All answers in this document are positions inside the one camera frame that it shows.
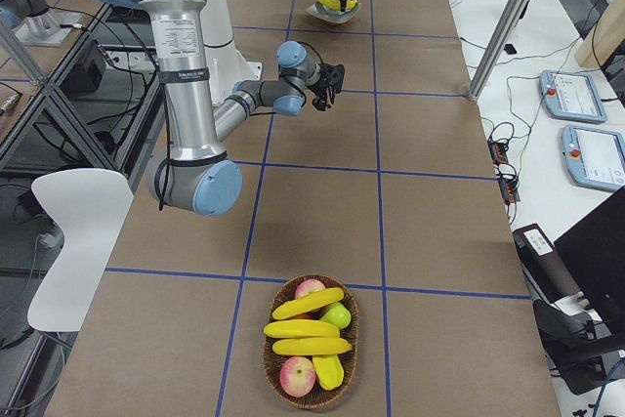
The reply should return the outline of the brown wicker basket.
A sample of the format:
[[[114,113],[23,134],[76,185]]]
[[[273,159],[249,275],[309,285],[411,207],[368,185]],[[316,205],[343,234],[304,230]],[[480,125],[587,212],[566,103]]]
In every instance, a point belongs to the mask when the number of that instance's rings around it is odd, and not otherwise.
[[[274,322],[274,318],[271,316],[272,312],[287,301],[294,300],[297,287],[302,282],[309,279],[319,280],[325,287],[341,288],[344,291],[344,298],[340,303],[352,315],[351,323],[340,331],[340,337],[352,346],[350,351],[338,354],[338,359],[344,371],[342,384],[333,390],[325,390],[318,383],[318,379],[315,379],[312,389],[305,396],[290,396],[287,394],[281,387],[279,376],[282,365],[287,361],[288,356],[276,354],[272,350],[272,346],[278,341],[278,338],[265,338],[263,366],[268,383],[278,396],[294,407],[306,410],[318,410],[334,406],[351,386],[355,375],[358,356],[359,310],[354,294],[340,280],[323,274],[303,274],[287,280],[282,284],[271,302],[268,322]]]

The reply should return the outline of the black box with label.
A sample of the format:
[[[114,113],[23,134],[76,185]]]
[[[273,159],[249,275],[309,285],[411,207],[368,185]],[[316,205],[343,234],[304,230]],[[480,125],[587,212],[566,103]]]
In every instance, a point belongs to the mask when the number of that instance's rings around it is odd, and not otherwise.
[[[587,301],[554,243],[537,224],[515,229],[513,239],[521,263],[548,302],[555,303],[565,297]]]

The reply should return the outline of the grey square plate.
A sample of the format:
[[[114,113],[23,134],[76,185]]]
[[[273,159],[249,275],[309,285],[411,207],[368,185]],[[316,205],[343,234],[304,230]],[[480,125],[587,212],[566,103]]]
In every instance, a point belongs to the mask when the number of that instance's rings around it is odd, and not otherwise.
[[[309,16],[314,17],[320,21],[324,21],[328,24],[340,25],[351,20],[359,11],[359,9],[360,9],[360,3],[358,1],[358,5],[356,6],[355,9],[348,11],[346,13],[343,13],[343,12],[339,13],[335,11],[330,11],[329,9],[322,7],[315,0],[315,2],[312,5],[308,6],[308,8],[306,9],[306,13]]]

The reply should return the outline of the pink apple near end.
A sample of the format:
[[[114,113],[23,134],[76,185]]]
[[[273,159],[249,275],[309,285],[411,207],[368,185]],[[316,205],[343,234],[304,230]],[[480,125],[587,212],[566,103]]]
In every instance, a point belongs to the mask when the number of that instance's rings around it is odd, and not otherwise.
[[[302,397],[314,387],[316,373],[313,362],[304,356],[291,356],[281,366],[279,384],[289,396]]]

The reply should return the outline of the yellow starfruit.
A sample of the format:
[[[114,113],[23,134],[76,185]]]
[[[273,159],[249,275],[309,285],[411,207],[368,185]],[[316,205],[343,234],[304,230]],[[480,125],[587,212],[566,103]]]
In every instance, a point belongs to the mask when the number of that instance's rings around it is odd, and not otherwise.
[[[318,384],[326,391],[339,388],[344,380],[344,368],[336,354],[314,355],[312,364]]]

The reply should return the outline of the pink apple end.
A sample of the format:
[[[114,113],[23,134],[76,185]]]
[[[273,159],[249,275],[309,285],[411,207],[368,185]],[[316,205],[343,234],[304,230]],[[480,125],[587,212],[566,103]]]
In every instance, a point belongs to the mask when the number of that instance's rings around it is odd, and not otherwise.
[[[291,356],[281,366],[279,384],[289,396],[302,397],[314,387],[316,373],[313,362],[304,356]]]
[[[304,298],[310,295],[311,293],[322,291],[324,289],[325,289],[325,285],[320,280],[316,278],[309,278],[309,279],[302,281],[296,287],[294,298],[295,299]]]

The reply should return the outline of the black monitor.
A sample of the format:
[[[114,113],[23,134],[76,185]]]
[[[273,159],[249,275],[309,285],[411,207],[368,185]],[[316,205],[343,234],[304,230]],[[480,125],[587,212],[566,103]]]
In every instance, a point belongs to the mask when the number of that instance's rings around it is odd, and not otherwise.
[[[556,241],[568,272],[612,329],[624,329],[624,189]]]

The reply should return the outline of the teach pendant tablet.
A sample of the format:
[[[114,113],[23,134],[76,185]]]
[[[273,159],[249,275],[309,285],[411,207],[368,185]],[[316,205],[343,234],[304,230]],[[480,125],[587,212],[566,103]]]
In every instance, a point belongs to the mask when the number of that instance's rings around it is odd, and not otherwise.
[[[624,138],[608,130],[566,125],[561,131],[564,166],[580,187],[615,192],[624,187]]]
[[[591,124],[607,121],[602,99],[589,73],[544,70],[540,91],[547,111],[556,119]]]

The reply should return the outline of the small black box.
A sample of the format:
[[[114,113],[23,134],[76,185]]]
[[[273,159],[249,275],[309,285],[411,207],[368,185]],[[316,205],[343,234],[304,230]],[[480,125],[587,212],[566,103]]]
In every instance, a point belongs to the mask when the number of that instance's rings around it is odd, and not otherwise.
[[[515,46],[511,43],[507,43],[504,46],[504,51],[508,54],[508,55],[515,55],[517,53],[517,49],[515,48]]]

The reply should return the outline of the aluminium frame post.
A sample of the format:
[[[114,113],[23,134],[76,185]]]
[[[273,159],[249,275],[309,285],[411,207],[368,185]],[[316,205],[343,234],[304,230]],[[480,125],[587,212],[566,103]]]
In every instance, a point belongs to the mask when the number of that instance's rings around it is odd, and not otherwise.
[[[508,0],[471,80],[468,99],[476,102],[528,0]]]

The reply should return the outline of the yellow banana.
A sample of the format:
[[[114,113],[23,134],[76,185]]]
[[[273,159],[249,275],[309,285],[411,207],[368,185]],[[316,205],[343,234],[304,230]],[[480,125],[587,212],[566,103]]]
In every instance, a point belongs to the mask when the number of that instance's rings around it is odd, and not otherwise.
[[[342,10],[340,0],[316,0],[316,2],[319,3],[322,7],[329,9],[330,11],[335,11],[339,13],[346,13],[348,11],[351,11],[355,9],[358,5],[358,0],[347,0],[345,9]]]
[[[267,337],[274,339],[339,338],[337,326],[315,319],[288,319],[268,323],[264,329]]]
[[[330,355],[347,353],[353,346],[343,338],[311,337],[281,339],[271,349],[279,355]]]
[[[340,287],[331,287],[315,291],[307,296],[283,303],[271,313],[271,317],[276,320],[283,320],[302,313],[309,313],[334,302],[338,302],[342,300],[344,296],[345,292]]]

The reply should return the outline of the white chair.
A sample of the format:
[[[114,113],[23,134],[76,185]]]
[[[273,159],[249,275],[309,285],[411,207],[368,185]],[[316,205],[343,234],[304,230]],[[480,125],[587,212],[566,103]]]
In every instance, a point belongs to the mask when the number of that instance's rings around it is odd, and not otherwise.
[[[39,332],[78,332],[133,201],[127,179],[101,168],[78,168],[36,179],[32,191],[61,229],[63,245],[27,311]]]

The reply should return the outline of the pink apple far end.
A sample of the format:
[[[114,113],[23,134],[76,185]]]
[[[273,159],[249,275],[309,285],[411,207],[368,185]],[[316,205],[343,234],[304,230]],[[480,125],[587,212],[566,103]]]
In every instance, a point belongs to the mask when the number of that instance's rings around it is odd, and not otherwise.
[[[311,293],[322,291],[324,289],[325,289],[325,285],[320,280],[316,278],[309,278],[309,279],[302,281],[296,287],[294,298],[295,299],[304,298],[310,295]]]

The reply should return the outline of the lower teach pendant tablet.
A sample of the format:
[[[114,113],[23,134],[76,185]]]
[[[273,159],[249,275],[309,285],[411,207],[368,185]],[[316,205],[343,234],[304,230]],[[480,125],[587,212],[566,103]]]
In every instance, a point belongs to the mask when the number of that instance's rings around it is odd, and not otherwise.
[[[615,192],[624,187],[624,138],[608,130],[566,125],[561,131],[564,166],[580,187]]]

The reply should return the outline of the orange circuit board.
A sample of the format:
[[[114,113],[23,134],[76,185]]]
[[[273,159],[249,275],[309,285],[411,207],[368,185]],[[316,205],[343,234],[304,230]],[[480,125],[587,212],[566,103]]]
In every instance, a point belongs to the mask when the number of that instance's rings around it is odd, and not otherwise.
[[[500,142],[488,141],[488,149],[494,164],[508,163],[507,145]]]
[[[518,184],[516,182],[500,178],[498,180],[498,185],[505,205],[515,204],[520,201],[517,189]]]

